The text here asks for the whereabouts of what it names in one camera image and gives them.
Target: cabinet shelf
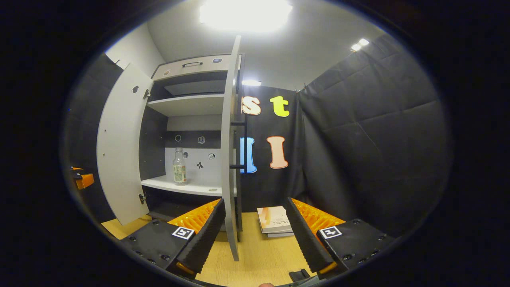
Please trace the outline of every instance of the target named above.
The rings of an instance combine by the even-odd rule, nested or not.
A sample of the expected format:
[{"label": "cabinet shelf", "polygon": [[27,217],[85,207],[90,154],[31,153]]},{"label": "cabinet shelf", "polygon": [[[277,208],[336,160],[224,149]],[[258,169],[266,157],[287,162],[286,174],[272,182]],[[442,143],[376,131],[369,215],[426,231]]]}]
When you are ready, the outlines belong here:
[{"label": "cabinet shelf", "polygon": [[203,195],[203,196],[220,196],[221,197],[221,186],[211,186],[198,184],[193,181],[193,179],[189,179],[189,182],[186,185],[176,185],[173,182],[173,178],[171,176],[159,176],[146,180],[142,180],[142,185],[154,187],[158,189],[168,190],[169,192],[183,193],[183,194],[191,194],[191,195]]},{"label": "cabinet shelf", "polygon": [[148,107],[165,116],[221,114],[223,94],[189,95],[148,102]]}]

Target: white wall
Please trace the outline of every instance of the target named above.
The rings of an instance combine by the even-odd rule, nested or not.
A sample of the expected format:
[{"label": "white wall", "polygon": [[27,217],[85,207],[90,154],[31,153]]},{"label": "white wall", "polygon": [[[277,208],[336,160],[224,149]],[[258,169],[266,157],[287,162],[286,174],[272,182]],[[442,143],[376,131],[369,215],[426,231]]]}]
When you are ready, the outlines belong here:
[{"label": "white wall", "polygon": [[121,38],[106,51],[106,55],[114,63],[118,61],[117,65],[123,69],[133,63],[149,77],[159,64],[165,62],[154,44],[147,23]]}]

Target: sticker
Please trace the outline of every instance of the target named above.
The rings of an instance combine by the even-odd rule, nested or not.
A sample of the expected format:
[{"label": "sticker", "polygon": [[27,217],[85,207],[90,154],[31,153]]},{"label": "sticker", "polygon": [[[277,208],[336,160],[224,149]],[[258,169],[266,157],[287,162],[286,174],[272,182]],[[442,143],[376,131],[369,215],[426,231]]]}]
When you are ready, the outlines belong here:
[{"label": "sticker", "polygon": [[179,226],[179,228],[176,231],[174,231],[172,235],[183,239],[189,239],[194,232],[195,230],[193,229]]},{"label": "sticker", "polygon": [[331,226],[324,229],[319,229],[320,233],[324,237],[324,239],[332,238],[338,235],[342,235],[342,233],[338,230],[336,226]]},{"label": "sticker", "polygon": [[244,113],[257,115],[257,114],[260,114],[260,112],[262,111],[260,109],[260,106],[259,106],[260,101],[257,98],[254,98],[254,97],[243,97],[241,102],[243,103],[242,107],[241,107],[241,110]]},{"label": "sticker", "polygon": [[[257,171],[257,167],[253,165],[253,154],[252,154],[252,146],[255,140],[252,137],[248,138],[248,142],[246,145],[247,153],[246,153],[246,161],[247,166],[246,169],[248,170],[247,173],[251,174]],[[239,149],[239,158],[241,165],[244,164],[244,137],[241,137],[241,148]]]},{"label": "sticker", "polygon": [[283,169],[288,167],[289,163],[285,160],[284,156],[285,138],[282,136],[270,136],[266,140],[271,145],[271,157],[273,160],[269,166],[272,169]]},{"label": "sticker", "polygon": [[290,114],[284,109],[284,105],[288,105],[289,101],[285,101],[281,95],[271,98],[269,101],[273,103],[273,111],[277,116],[286,117]]}]

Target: orange gripper pad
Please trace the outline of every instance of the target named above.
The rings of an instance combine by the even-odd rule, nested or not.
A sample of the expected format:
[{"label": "orange gripper pad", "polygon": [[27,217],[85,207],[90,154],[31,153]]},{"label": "orange gripper pad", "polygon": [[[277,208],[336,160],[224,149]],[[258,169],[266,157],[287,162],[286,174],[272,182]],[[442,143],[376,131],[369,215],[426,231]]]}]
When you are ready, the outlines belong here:
[{"label": "orange gripper pad", "polygon": [[304,221],[306,221],[308,227],[315,235],[315,238],[320,242],[320,244],[322,244],[322,242],[319,240],[319,237],[317,236],[317,231],[319,229],[345,223],[344,220],[334,217],[329,213],[326,213],[320,209],[317,209],[299,200],[295,200],[293,198],[291,199],[294,205],[297,207],[297,210],[299,210],[301,216],[303,216]]},{"label": "orange gripper pad", "polygon": [[168,223],[189,229],[194,229],[195,233],[199,233],[219,201],[220,199],[217,199],[215,201],[206,203],[192,211],[189,211],[177,218],[170,220]]}]

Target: cabinet door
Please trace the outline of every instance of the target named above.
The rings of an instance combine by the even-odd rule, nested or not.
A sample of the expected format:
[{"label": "cabinet door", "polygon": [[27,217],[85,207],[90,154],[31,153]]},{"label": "cabinet door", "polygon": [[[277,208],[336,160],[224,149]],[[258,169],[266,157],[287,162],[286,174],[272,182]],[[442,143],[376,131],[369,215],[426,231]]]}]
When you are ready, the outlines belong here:
[{"label": "cabinet door", "polygon": [[241,36],[237,36],[232,49],[231,61],[228,65],[228,72],[225,84],[225,96],[223,99],[223,112],[221,115],[221,192],[225,200],[225,229],[232,251],[234,261],[239,261],[237,250],[237,223],[234,201],[235,170],[230,169],[234,161],[234,133],[231,121],[237,111],[236,107],[236,82],[238,74],[239,45]]},{"label": "cabinet door", "polygon": [[133,64],[120,75],[106,100],[97,131],[97,170],[108,204],[122,225],[149,212],[138,163],[140,127],[153,81]]}]

